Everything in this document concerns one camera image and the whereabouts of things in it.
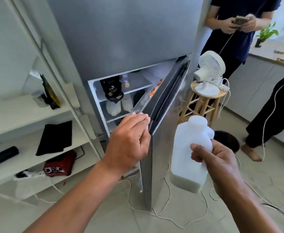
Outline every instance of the silver refrigerator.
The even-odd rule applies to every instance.
[[[140,162],[149,210],[171,158],[202,1],[48,0],[105,136],[130,112],[107,113],[101,79],[127,73],[132,86],[123,92],[138,98],[133,111],[151,117],[151,144]]]

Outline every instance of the navy blue shirt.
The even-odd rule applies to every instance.
[[[246,16],[253,14],[260,18],[263,12],[275,11],[279,8],[281,0],[212,0],[211,5],[219,6],[218,19],[224,20],[237,15]],[[230,34],[225,34],[222,30],[213,30],[210,38],[206,42],[202,53],[207,50],[213,50],[220,53],[224,47],[221,56],[233,57],[240,62],[245,62],[255,32],[244,33],[235,31],[227,45],[225,43],[231,37]]]

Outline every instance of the person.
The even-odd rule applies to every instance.
[[[253,161],[261,162],[262,159],[255,153],[254,148],[262,145],[272,136],[284,130],[284,78],[276,84],[269,100],[247,126],[246,130],[249,135],[245,140],[245,144],[241,147],[241,150]]]
[[[131,114],[113,130],[105,152],[90,173],[55,203],[24,233],[82,233],[105,197],[127,170],[148,153],[147,114]],[[212,140],[213,152],[191,144],[191,158],[206,163],[218,195],[223,199],[241,233],[281,233],[245,185],[233,152]]]
[[[281,0],[212,0],[205,25],[212,29],[202,53],[212,50],[225,62],[223,78],[245,63],[255,31],[265,29],[270,24]],[[237,16],[249,16],[250,20],[237,25]]]

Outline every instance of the refrigerator door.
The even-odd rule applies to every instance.
[[[82,81],[191,54],[203,0],[48,0]]]
[[[149,101],[144,113],[151,117],[148,155],[140,161],[145,206],[151,210],[162,187],[172,155],[173,141],[185,94],[185,76],[190,61],[181,57]]]

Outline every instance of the black round bin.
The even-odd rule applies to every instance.
[[[214,131],[214,140],[230,148],[234,154],[236,154],[240,149],[240,143],[237,138],[228,132]]]

